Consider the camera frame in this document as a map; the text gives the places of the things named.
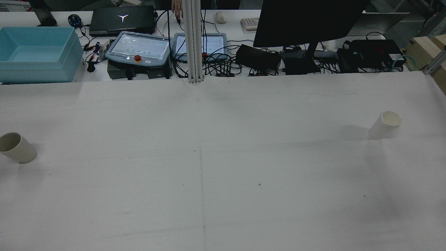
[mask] hand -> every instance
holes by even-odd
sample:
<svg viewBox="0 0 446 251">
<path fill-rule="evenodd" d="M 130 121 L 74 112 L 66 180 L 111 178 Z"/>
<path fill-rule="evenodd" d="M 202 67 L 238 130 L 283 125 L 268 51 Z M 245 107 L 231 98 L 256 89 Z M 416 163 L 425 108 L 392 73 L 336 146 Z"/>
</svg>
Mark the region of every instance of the hand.
<svg viewBox="0 0 446 251">
<path fill-rule="evenodd" d="M 183 18 L 183 2 L 182 0 L 172 0 L 172 13 L 175 13 L 177 19 Z"/>
</svg>

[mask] keyboard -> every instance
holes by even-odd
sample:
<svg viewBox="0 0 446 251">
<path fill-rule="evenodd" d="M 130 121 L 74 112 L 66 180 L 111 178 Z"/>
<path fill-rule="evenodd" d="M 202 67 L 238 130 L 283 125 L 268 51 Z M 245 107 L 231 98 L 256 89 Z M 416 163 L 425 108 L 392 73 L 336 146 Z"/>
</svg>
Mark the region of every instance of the keyboard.
<svg viewBox="0 0 446 251">
<path fill-rule="evenodd" d="M 241 25 L 245 30 L 257 30 L 257 25 L 259 24 L 258 17 L 242 18 L 240 20 Z"/>
</svg>

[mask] black mouse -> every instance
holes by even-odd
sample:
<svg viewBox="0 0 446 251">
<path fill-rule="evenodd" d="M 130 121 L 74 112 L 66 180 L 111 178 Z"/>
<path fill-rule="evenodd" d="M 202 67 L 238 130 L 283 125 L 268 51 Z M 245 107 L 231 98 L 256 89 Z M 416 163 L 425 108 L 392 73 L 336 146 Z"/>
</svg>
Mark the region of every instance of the black mouse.
<svg viewBox="0 0 446 251">
<path fill-rule="evenodd" d="M 71 14 L 68 16 L 68 23 L 75 28 L 81 28 L 82 27 L 82 19 L 76 15 Z"/>
</svg>

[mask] paper cup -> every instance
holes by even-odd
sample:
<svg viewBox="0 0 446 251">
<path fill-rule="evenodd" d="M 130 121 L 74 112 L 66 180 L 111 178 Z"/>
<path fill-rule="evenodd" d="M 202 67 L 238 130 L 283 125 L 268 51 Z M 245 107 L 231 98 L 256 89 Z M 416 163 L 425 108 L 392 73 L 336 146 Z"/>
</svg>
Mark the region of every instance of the paper cup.
<svg viewBox="0 0 446 251">
<path fill-rule="evenodd" d="M 372 139 L 391 138 L 395 136 L 396 130 L 401 126 L 401 117 L 391 111 L 382 112 L 378 120 L 369 130 L 368 135 Z"/>
<path fill-rule="evenodd" d="M 1 136 L 0 153 L 20 163 L 28 163 L 36 157 L 34 147 L 18 133 L 8 133 Z"/>
</svg>

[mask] laptop logo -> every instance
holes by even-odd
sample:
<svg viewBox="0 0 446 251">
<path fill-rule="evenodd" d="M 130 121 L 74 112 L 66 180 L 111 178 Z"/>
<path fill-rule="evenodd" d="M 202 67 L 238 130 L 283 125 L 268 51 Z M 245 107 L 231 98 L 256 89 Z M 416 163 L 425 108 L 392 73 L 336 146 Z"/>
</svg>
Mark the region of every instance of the laptop logo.
<svg viewBox="0 0 446 251">
<path fill-rule="evenodd" d="M 122 22 L 124 23 L 124 18 L 125 17 L 127 17 L 128 15 L 125 15 L 125 16 L 120 16 L 120 15 L 118 15 L 118 17 L 120 17 L 120 18 L 122 18 Z"/>
</svg>

